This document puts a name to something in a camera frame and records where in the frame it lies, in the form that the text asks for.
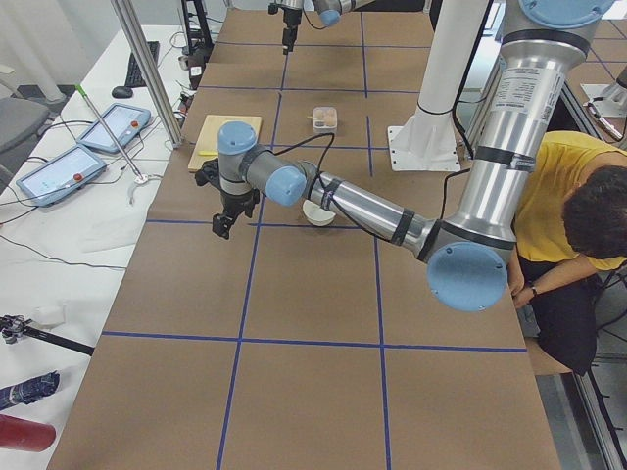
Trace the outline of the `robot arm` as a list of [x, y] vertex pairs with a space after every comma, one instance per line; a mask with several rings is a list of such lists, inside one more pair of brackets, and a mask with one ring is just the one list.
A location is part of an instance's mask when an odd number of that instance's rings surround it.
[[[324, 28], [337, 24], [340, 17], [357, 8], [369, 4], [369, 1], [323, 0], [313, 1], [313, 9], [318, 14]], [[289, 55], [296, 44], [298, 28], [305, 12], [305, 2], [301, 0], [278, 0], [268, 4], [268, 13], [275, 15], [282, 12], [284, 28], [282, 32], [282, 53]]]
[[427, 281], [444, 305], [478, 311], [496, 303], [507, 282], [514, 247], [514, 212], [535, 169], [555, 101], [566, 74], [584, 62], [607, 1], [510, 1], [500, 50], [503, 71], [457, 211], [429, 220], [382, 199], [318, 164], [287, 162], [260, 145], [254, 128], [225, 123], [217, 157], [197, 171], [211, 184], [223, 210], [213, 230], [227, 237], [240, 215], [261, 198], [290, 207], [308, 200], [360, 229], [413, 252], [427, 266]]

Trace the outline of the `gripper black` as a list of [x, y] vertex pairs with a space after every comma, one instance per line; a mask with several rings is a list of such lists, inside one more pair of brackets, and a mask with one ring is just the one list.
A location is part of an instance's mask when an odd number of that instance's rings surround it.
[[253, 216], [256, 205], [260, 202], [260, 191], [252, 189], [244, 194], [233, 195], [222, 191], [220, 193], [223, 210], [221, 214], [215, 214], [212, 218], [212, 230], [220, 238], [229, 239], [230, 230], [237, 218], [244, 214]]
[[302, 9], [288, 7], [283, 9], [283, 21], [286, 27], [282, 33], [282, 50], [284, 54], [289, 54], [291, 50], [294, 50], [298, 37], [298, 26], [301, 24], [302, 16]]

